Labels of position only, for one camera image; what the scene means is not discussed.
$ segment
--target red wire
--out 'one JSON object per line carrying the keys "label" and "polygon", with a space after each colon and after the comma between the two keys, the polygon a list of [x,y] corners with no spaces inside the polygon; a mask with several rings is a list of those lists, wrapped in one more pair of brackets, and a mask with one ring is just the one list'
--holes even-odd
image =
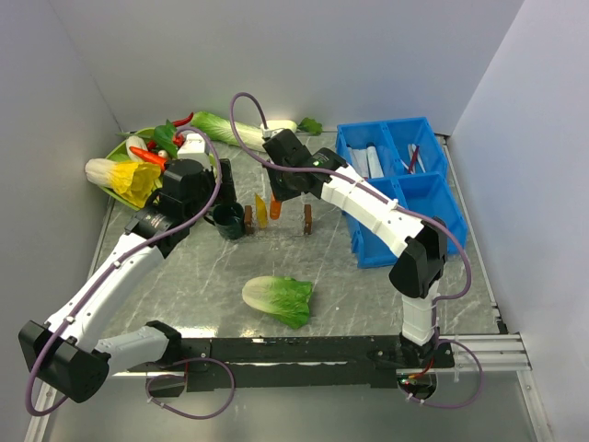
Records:
{"label": "red wire", "polygon": [[427,373],[428,371],[430,371],[430,368],[433,367],[433,358],[430,359],[430,363],[427,365],[427,367],[421,372],[421,373],[417,373],[416,375],[411,375],[410,378],[411,379],[416,379],[416,378],[420,378],[422,377],[425,373]]}

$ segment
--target toy vegetable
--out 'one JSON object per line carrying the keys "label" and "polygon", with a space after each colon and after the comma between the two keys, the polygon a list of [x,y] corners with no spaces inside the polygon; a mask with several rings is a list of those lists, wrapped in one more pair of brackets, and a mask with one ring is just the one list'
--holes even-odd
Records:
{"label": "toy vegetable", "polygon": [[91,159],[86,163],[88,181],[110,187],[122,198],[137,207],[143,207],[161,173],[158,165],[109,159]]}

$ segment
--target red chili pepper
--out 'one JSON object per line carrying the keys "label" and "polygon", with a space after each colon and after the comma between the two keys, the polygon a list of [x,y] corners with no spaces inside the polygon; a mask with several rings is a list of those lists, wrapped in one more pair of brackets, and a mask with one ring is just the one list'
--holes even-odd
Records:
{"label": "red chili pepper", "polygon": [[184,138],[183,134],[172,136],[172,143],[174,143],[177,147],[182,147],[184,141],[186,141],[186,139]]}
{"label": "red chili pepper", "polygon": [[183,126],[184,124],[188,124],[189,122],[191,122],[193,116],[194,116],[194,112],[191,112],[191,114],[188,117],[183,118],[182,120],[176,120],[172,124],[174,124],[176,127]]}
{"label": "red chili pepper", "polygon": [[143,149],[140,149],[139,147],[131,146],[131,147],[129,147],[129,150],[131,150],[131,152],[136,154],[143,161],[147,161],[148,163],[157,164],[162,169],[162,172],[166,171],[166,161],[167,160],[165,158],[162,158],[156,154],[152,154],[151,152],[147,152]]}

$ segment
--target green leaf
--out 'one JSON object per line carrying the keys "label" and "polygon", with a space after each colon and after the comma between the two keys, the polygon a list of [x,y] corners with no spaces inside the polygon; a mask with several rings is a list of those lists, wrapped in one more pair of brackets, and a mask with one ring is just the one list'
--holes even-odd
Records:
{"label": "green leaf", "polygon": [[112,154],[109,159],[111,159],[112,161],[116,161],[117,163],[120,163],[121,161],[129,161],[130,158],[127,154],[123,154],[122,152],[116,153],[116,154]]}
{"label": "green leaf", "polygon": [[321,135],[323,132],[323,124],[320,122],[316,122],[312,118],[305,117],[299,124],[298,124],[299,131],[308,132],[312,135]]}
{"label": "green leaf", "polygon": [[178,157],[178,149],[172,143],[175,133],[176,126],[170,120],[166,120],[166,124],[157,126],[154,130],[154,141],[169,154],[170,158]]}

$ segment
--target blue plastic bin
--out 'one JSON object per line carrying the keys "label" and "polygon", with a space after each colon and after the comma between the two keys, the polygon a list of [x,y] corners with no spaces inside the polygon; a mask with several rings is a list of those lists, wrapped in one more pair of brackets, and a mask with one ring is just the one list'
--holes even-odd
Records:
{"label": "blue plastic bin", "polygon": [[[392,120],[386,122],[388,132],[398,155],[409,165],[411,157],[409,155],[408,146],[410,144],[418,145],[420,147],[419,155],[422,158],[422,169],[420,163],[415,164],[415,173],[424,172],[438,172],[444,178],[448,172],[448,160],[444,155],[444,151],[438,140],[435,138],[432,127],[426,118],[408,118],[406,120]],[[409,175],[407,170],[403,168],[403,175]]]}
{"label": "blue plastic bin", "polygon": [[[405,197],[404,207],[418,214],[439,217],[458,239],[460,245],[463,248],[466,246],[467,222],[458,208],[448,183],[440,174],[406,175],[398,177],[398,184]],[[448,240],[448,253],[458,253],[458,249],[450,239]]]}
{"label": "blue plastic bin", "polygon": [[[460,213],[448,183],[439,173],[422,173],[396,178],[368,180],[389,198],[414,212],[438,216],[444,220],[462,247],[467,242],[467,223]],[[390,249],[366,227],[345,214],[352,239],[352,252],[358,257],[358,267],[370,268],[392,265],[397,261]],[[448,241],[448,252],[457,253]]]}
{"label": "blue plastic bin", "polygon": [[[419,145],[420,157],[426,172],[438,172],[444,178],[448,171],[448,161],[444,151],[435,139],[432,127],[426,118],[409,118],[384,122],[358,122],[340,124],[336,151],[353,165],[347,145],[352,149],[366,149],[374,143],[385,177],[407,175],[401,159],[409,165],[409,144]],[[419,163],[416,175],[423,173]]]}

